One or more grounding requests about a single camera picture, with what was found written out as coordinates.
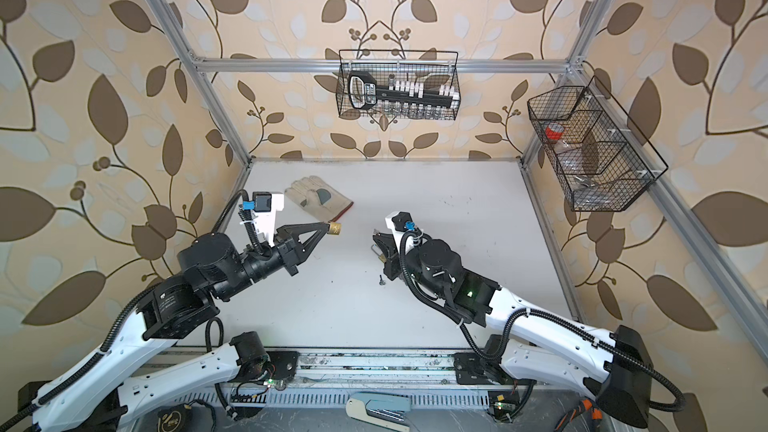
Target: black rack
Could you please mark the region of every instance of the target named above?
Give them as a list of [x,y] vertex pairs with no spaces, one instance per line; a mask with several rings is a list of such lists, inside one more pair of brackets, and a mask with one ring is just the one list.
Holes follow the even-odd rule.
[[457,61],[457,52],[442,50],[340,50],[339,117],[456,120]]
[[[626,126],[610,118],[598,100],[605,87],[594,82],[533,97],[528,115],[571,209],[621,212],[669,167],[629,114]],[[626,134],[635,134],[641,146],[648,144],[663,165],[643,160]]]

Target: glove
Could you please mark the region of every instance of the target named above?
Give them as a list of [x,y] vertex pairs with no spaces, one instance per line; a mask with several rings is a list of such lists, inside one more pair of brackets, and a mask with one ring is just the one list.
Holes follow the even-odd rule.
[[354,203],[318,176],[295,181],[285,195],[321,222],[336,221]]

